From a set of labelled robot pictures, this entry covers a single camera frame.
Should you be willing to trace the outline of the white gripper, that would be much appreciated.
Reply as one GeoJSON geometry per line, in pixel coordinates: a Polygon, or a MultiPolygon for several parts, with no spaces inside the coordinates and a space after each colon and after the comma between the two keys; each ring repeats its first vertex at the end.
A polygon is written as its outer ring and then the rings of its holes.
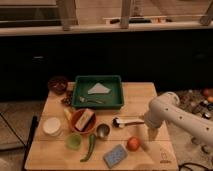
{"type": "Polygon", "coordinates": [[[154,141],[158,136],[159,129],[158,128],[148,128],[147,129],[147,136],[149,141],[154,141]]]}

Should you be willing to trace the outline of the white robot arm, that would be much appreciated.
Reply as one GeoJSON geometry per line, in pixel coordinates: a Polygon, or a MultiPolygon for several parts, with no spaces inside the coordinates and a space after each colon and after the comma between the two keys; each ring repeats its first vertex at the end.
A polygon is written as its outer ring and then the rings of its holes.
{"type": "Polygon", "coordinates": [[[153,98],[144,114],[145,124],[151,129],[158,129],[164,120],[170,121],[213,147],[213,122],[180,109],[179,104],[180,99],[174,92],[153,98]]]}

